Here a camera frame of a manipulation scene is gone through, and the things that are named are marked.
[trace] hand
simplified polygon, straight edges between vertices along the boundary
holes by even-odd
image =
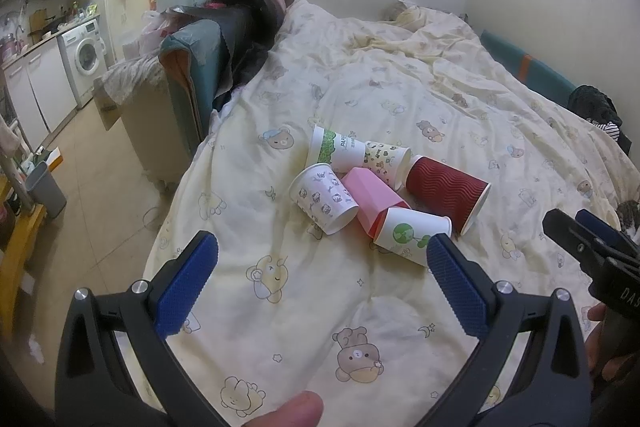
[[[587,364],[589,365],[589,371],[593,371],[598,362],[598,354],[600,351],[600,333],[602,332],[602,320],[604,320],[604,314],[607,310],[607,306],[603,303],[595,305],[587,312],[587,318],[590,321],[598,322],[591,334],[587,337],[584,343],[584,349],[587,351]],[[633,354],[624,357],[618,357],[616,359],[609,360],[602,370],[602,378],[606,381],[613,380],[616,373],[620,369],[623,363],[627,359],[632,357]]]
[[[244,427],[316,427],[324,404],[311,391],[303,391],[273,412],[258,416]]]

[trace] washing machine door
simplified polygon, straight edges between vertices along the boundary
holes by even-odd
[[[102,53],[101,49],[96,49],[96,46],[99,45],[93,39],[84,39],[78,44],[76,48],[76,68],[79,73],[90,76],[98,69],[100,65],[98,53]]]

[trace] tiled floor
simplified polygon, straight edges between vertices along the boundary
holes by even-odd
[[[58,343],[73,291],[125,290],[140,277],[171,196],[144,175],[122,121],[105,131],[94,102],[62,130],[52,147],[64,161],[53,172],[65,193],[63,212],[40,229],[28,271],[33,296],[18,297],[14,339],[2,345],[36,400],[53,409]],[[30,354],[33,333],[44,363]]]

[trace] cartoon patterned bedsheet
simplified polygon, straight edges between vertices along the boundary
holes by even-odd
[[[519,291],[568,288],[591,328],[589,280],[542,219],[587,208],[619,228],[614,209],[637,195],[640,173],[615,142],[515,80],[455,16],[415,7],[371,23],[296,0],[267,63],[180,182],[145,269],[150,279],[198,230],[216,234],[218,266],[168,343],[232,426],[302,389],[324,399],[323,426],[412,426],[475,345],[427,269],[379,250],[357,220],[325,236],[290,201],[316,123],[491,182],[460,250]]]

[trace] kitchen cabinet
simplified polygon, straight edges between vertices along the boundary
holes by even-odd
[[[23,60],[40,112],[53,132],[76,109],[57,39],[27,53]]]
[[[24,138],[31,149],[44,142],[49,136],[49,129],[42,119],[40,108],[31,89],[29,74],[26,68],[26,59],[20,58],[17,62],[4,70],[6,87],[11,97],[14,111],[22,128]]]

